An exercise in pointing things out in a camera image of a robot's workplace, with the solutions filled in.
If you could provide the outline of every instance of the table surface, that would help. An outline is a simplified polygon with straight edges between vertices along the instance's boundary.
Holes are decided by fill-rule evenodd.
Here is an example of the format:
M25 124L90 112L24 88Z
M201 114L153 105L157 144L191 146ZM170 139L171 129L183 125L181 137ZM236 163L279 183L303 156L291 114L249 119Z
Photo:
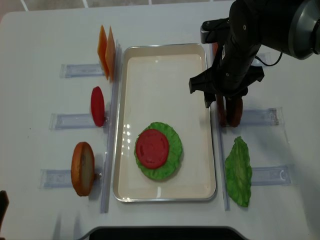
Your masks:
M80 239L112 226L228 226L248 239L307 240L320 237L320 142L318 56L300 61L284 55L249 87L244 108L282 107L298 169L298 184L252 188L248 209L231 202L225 211L220 151L213 122L217 189L207 202L121 203L110 195L100 214L101 191L40 189L40 169L69 169L75 145L91 144L97 163L106 155L102 129L50 131L52 113L89 113L91 90L111 85L103 77L60 79L61 64L97 63L100 25L112 26L122 49L200 42L206 20L225 18L232 1L19 12L0 23L0 189L10 204L1 236L11 239ZM209 47L204 46L207 54ZM272 61L279 53L269 52Z

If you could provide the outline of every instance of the cheese slice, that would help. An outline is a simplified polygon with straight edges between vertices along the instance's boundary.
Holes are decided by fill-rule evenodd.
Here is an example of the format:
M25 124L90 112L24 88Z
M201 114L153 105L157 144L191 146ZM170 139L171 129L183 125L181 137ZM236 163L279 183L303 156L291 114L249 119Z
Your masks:
M111 80L114 80L115 58L116 58L116 45L112 29L110 27L108 45L106 46L105 60L109 69Z
M104 26L101 25L97 52L98 52L99 59L100 59L106 79L109 78L109 69L108 69L108 65L105 57L107 46L108 46L107 35L105 32Z

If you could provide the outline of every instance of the red tomato slice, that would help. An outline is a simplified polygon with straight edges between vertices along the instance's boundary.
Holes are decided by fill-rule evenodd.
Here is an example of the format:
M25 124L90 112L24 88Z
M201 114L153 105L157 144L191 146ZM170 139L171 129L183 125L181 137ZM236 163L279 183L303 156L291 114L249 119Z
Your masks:
M102 127L105 124L105 101L101 88L96 86L91 94L91 113L94 124Z
M169 154L167 137L156 129L148 129L140 134L135 146L136 155L143 166L157 169L164 165Z

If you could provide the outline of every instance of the lettuce leaf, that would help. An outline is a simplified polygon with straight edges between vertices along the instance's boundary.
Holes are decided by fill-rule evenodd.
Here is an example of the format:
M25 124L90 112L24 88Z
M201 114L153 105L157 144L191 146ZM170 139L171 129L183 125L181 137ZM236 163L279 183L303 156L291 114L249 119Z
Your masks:
M156 129L166 136L169 142L168 158L164 165L156 169L149 169L143 166L136 154L136 145L137 145L138 138L140 136L139 135L135 141L135 146L134 146L135 161L138 167L143 172L143 174L146 175L148 178L153 180L162 180L169 177L171 174L173 174L177 169L177 167L180 165L180 158L183 150L182 143L179 135L168 124L165 124L162 122L153 122L142 132L148 129Z
M226 189L241 207L248 207L251 197L252 168L247 144L238 136L224 164Z

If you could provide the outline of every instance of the tray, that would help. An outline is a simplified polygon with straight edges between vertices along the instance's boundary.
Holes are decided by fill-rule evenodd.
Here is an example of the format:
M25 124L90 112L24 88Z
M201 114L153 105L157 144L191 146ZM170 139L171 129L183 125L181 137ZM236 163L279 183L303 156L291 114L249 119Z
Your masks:
M190 94L189 78L207 68L199 44L130 47L123 54L113 193L122 202L196 201L216 190L210 109ZM134 156L138 135L152 122L172 126L182 141L179 169L163 181L147 178Z

